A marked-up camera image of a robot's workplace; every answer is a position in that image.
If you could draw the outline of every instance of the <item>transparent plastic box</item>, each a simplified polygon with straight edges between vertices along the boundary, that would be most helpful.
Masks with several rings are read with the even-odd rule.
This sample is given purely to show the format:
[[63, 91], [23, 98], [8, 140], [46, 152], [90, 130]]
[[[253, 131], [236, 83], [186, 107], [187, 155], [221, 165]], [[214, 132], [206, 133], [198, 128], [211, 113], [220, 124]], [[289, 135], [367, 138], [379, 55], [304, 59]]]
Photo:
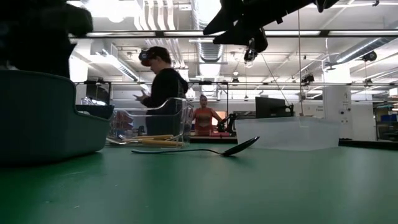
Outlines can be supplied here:
[[243, 119], [235, 121], [238, 143], [256, 136], [252, 147], [311, 151], [338, 147], [340, 123], [311, 117]]
[[108, 138], [132, 146], [184, 147], [189, 145], [193, 105], [170, 98], [158, 108], [115, 109]]

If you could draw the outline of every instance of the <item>dark green bin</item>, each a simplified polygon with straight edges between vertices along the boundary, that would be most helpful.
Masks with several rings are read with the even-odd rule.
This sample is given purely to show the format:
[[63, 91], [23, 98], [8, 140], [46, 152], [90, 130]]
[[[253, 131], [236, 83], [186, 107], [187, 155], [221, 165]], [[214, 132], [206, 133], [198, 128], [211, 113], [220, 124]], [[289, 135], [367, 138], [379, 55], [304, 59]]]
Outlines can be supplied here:
[[77, 112], [69, 79], [0, 70], [0, 80], [0, 166], [46, 164], [104, 148], [110, 115]]

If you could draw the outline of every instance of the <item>green table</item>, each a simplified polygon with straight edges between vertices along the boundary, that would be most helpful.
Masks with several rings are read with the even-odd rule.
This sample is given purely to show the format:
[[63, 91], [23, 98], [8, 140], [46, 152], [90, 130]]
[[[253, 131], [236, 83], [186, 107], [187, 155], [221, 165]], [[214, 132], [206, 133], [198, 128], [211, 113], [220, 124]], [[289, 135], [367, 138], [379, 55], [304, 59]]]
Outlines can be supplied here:
[[397, 158], [347, 147], [248, 149], [231, 158], [108, 147], [0, 169], [0, 223], [398, 223]]

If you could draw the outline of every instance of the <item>woman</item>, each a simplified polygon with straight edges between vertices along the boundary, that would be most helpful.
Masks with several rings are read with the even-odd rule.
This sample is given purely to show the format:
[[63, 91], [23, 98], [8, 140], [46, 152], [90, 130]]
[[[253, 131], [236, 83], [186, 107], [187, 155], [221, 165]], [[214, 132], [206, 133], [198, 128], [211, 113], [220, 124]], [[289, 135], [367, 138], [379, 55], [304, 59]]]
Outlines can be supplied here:
[[200, 107], [193, 112], [193, 119], [195, 119], [195, 132], [199, 136], [209, 136], [213, 132], [213, 125], [211, 121], [216, 118], [218, 122], [222, 121], [220, 116], [211, 108], [207, 107], [207, 97], [200, 96]]

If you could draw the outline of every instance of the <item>red shirt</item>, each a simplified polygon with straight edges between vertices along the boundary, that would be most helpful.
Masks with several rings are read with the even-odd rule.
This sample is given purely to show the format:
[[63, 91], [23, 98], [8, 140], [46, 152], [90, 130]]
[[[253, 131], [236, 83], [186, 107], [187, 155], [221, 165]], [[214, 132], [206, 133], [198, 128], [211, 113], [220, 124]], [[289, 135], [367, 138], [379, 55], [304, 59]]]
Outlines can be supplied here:
[[213, 113], [211, 108], [198, 108], [195, 111], [195, 130], [199, 135], [210, 135], [213, 132]]

